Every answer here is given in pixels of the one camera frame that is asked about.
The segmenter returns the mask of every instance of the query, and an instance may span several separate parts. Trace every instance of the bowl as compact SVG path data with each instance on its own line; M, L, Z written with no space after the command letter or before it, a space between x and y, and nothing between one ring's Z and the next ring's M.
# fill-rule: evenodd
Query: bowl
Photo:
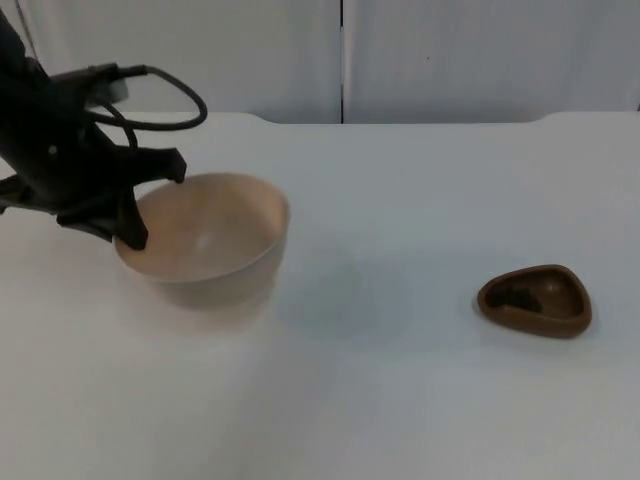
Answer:
M580 279L562 265L539 265L494 278L478 293L490 320L545 337L573 338L591 323L591 302Z
M242 302L270 288L284 255L286 196L258 178L212 173L167 184L138 200L145 250L115 238L122 262L172 303Z

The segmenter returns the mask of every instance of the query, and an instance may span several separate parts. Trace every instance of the robotic arm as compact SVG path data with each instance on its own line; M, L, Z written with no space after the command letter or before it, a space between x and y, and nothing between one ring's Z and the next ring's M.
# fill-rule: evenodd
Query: robotic arm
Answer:
M101 94L125 78L155 74L182 90L198 106L196 118L175 124L125 119ZM87 111L105 107L113 116ZM0 180L0 214L8 207L57 216L62 227L111 241L115 235L143 250L148 232L133 187L152 180L184 181L178 150L137 145L135 130L173 131L206 120L202 99L180 80L147 66L91 67L49 77L26 57L25 46L0 10L0 156L15 175ZM114 144L98 124L121 127L129 146Z

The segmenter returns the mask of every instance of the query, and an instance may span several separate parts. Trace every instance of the beige bowl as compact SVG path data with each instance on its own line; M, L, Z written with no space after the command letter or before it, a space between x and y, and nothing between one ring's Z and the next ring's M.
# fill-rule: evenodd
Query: beige bowl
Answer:
M197 175L150 192L138 207L147 248L135 251L116 238L115 249L171 302L226 306L270 288L290 215L273 185L248 175Z

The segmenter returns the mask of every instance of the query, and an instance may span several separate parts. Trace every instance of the white wall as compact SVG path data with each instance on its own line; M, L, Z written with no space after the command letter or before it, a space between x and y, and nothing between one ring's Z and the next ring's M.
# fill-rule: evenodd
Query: white wall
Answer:
M344 0L348 122L636 110L638 0Z
M20 0L50 73L117 61L168 70L215 111L282 122L340 118L337 0ZM159 81L125 110L192 108Z
M27 49L27 55L33 56L33 50L31 49L31 45L27 38L27 32L24 29L14 0L0 0L0 8L2 8L2 11L7 17L7 20L11 23L11 26L16 32L18 32L18 35L20 35L20 38Z

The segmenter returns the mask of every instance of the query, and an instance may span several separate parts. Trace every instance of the black wire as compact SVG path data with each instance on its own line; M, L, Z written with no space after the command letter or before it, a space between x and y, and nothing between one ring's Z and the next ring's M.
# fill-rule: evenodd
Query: black wire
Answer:
M111 103L100 98L98 95L92 96L91 101L96 105L104 108L107 112L113 115L113 118L116 118L121 122L127 121L127 119L124 118L124 115L120 113L120 110L114 107ZM122 129L124 130L124 134L127 136L127 140L129 141L129 146L131 148L138 148L138 137L136 136L136 132L134 131L134 129L126 125L124 125Z
M176 123L153 123L153 122L139 122L136 120L129 120L122 115L110 117L108 115L102 115L95 112L85 112L85 118L96 123L102 123L104 125L112 125L120 128L131 128L134 130L146 130L151 132L174 132L177 130L187 130L204 123L207 119L208 110L207 104L204 100L187 84L178 80L173 75L160 70L156 67L148 67L145 65L131 68L123 68L120 70L120 79L140 77L143 75L152 74L156 75L166 82L170 83L178 90L187 95L198 107L198 116L190 120L185 120Z

